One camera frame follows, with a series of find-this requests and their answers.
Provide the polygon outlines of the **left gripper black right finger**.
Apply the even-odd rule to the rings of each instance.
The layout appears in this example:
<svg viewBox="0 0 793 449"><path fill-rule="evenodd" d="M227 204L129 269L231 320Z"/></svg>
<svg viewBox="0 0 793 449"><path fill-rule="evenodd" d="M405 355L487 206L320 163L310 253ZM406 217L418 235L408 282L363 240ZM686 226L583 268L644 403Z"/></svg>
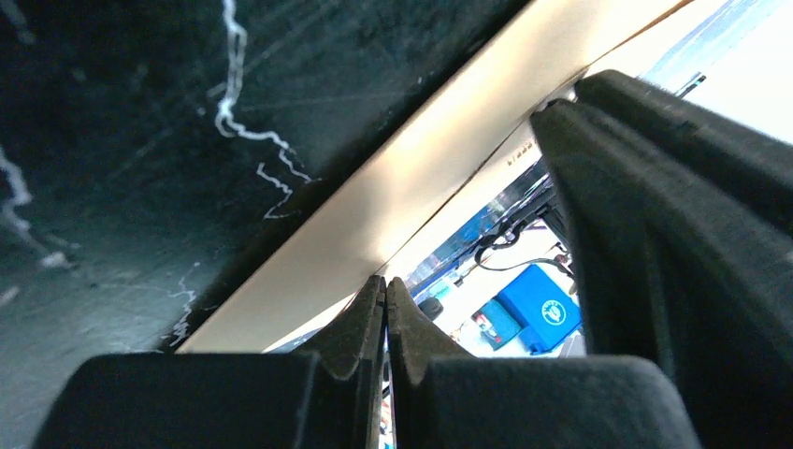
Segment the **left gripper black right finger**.
<svg viewBox="0 0 793 449"><path fill-rule="evenodd" d="M385 295L400 448L697 448L670 380L633 356L478 358L400 279Z"/></svg>

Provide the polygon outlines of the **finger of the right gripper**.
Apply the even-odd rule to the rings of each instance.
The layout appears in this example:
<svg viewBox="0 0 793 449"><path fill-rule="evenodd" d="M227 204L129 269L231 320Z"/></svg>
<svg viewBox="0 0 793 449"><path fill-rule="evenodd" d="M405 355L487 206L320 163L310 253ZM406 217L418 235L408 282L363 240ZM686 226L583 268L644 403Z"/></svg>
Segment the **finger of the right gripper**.
<svg viewBox="0 0 793 449"><path fill-rule="evenodd" d="M792 240L580 103L531 117L569 219L590 345L653 360L707 448L792 444Z"/></svg>
<svg viewBox="0 0 793 449"><path fill-rule="evenodd" d="M643 80L605 70L579 80L580 102L659 146L785 234L792 233L792 146Z"/></svg>

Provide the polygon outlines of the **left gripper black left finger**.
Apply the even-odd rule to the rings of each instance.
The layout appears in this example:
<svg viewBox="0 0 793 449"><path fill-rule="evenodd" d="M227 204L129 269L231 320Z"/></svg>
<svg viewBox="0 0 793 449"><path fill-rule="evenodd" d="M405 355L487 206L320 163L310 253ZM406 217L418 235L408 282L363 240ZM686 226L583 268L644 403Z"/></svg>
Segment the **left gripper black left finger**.
<svg viewBox="0 0 793 449"><path fill-rule="evenodd" d="M36 448L373 448L385 282L281 354L88 359L53 403Z"/></svg>

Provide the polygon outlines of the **orange envelope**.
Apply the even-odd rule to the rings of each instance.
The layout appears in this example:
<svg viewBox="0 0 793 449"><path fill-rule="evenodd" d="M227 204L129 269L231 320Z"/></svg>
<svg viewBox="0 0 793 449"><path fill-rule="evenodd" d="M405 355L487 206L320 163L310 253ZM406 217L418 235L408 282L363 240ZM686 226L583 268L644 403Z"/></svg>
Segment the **orange envelope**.
<svg viewBox="0 0 793 449"><path fill-rule="evenodd" d="M676 1L533 1L192 335L183 353L260 353L343 310L416 245L526 114Z"/></svg>

